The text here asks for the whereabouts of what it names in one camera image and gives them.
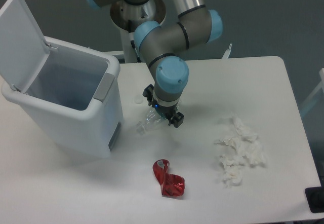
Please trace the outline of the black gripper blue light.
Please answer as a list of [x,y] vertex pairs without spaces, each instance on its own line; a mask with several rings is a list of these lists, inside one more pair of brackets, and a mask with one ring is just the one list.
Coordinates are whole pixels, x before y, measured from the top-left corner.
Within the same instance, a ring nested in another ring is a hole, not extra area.
[[184,115],[177,110],[177,102],[172,105],[163,106],[153,98],[154,86],[149,84],[143,91],[143,96],[147,99],[148,105],[155,108],[155,110],[165,119],[169,121],[168,125],[173,125],[178,128],[184,121]]

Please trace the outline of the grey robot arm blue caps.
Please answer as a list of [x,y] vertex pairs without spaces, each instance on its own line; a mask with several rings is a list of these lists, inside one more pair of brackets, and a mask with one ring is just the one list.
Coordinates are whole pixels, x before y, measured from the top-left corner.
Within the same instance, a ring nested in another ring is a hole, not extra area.
[[162,0],[87,0],[94,8],[110,6],[110,16],[119,29],[126,31],[138,61],[146,63],[154,84],[144,89],[149,106],[179,127],[184,116],[177,109],[187,85],[189,69],[178,52],[219,38],[221,17],[208,10],[204,0],[173,0],[178,22],[162,27],[166,16]]

